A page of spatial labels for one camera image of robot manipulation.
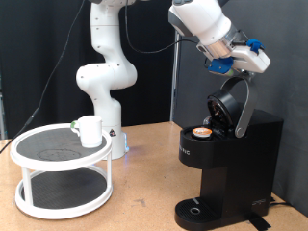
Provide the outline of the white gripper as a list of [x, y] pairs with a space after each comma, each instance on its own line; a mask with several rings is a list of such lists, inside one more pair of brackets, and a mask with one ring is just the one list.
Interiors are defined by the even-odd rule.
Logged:
[[234, 59], [233, 67], [241, 69], [239, 77], [247, 76], [249, 81], [254, 79], [256, 73], [263, 73], [270, 66], [270, 58], [264, 51], [255, 53], [249, 46], [236, 46], [231, 57]]

